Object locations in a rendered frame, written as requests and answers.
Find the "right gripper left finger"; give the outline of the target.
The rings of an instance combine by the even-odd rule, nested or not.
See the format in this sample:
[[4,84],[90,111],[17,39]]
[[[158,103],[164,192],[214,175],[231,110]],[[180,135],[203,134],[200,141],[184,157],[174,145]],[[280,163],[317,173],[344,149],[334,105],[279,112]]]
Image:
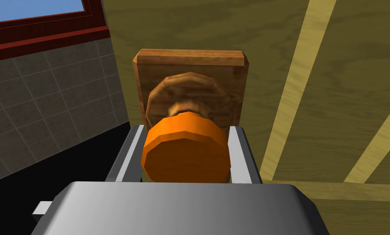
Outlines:
[[141,158],[146,137],[145,125],[134,125],[130,129],[106,182],[142,182]]

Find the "red framed window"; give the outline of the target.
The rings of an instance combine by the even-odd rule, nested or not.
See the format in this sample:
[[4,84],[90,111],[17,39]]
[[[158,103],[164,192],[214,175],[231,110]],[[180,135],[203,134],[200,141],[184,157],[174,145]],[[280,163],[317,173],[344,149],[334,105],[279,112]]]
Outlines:
[[101,0],[78,0],[81,11],[0,21],[0,60],[110,37]]

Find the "orange and wooden door knob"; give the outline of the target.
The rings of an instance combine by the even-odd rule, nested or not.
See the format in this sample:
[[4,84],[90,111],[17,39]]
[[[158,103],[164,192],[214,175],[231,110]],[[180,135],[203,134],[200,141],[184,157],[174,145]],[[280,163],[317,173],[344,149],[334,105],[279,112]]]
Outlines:
[[142,49],[133,69],[153,182],[227,183],[249,61],[242,51]]

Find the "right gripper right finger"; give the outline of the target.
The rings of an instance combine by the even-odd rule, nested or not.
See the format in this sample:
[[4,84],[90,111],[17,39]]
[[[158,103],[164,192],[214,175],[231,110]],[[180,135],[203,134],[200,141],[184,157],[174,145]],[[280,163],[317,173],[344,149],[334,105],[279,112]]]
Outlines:
[[261,184],[262,179],[242,127],[230,127],[228,147],[232,183]]

